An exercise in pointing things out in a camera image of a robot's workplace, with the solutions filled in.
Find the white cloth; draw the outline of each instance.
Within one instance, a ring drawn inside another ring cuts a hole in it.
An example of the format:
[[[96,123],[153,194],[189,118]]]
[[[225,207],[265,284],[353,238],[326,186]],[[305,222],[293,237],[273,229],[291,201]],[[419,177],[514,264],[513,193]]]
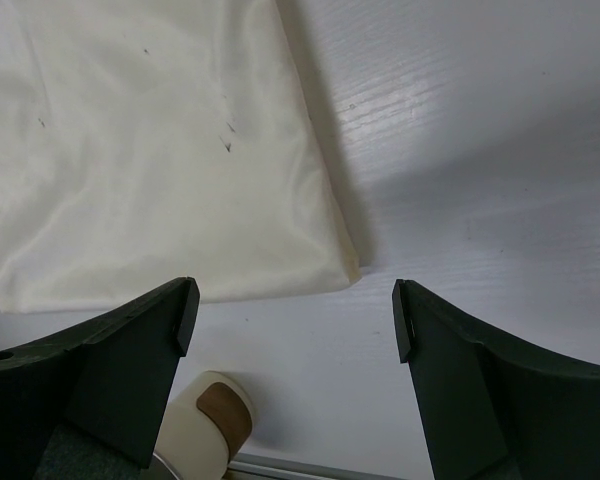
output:
[[[272,0],[0,0],[0,308],[345,288],[357,259]]]

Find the white wooden surface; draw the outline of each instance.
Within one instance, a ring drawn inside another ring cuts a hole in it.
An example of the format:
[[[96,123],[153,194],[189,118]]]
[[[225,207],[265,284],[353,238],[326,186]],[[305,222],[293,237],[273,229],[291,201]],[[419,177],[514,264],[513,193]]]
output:
[[[431,479],[397,277],[600,364],[600,0],[280,6],[365,277],[202,307],[174,393],[229,372],[260,409],[247,453]],[[89,316],[0,315],[0,348]]]

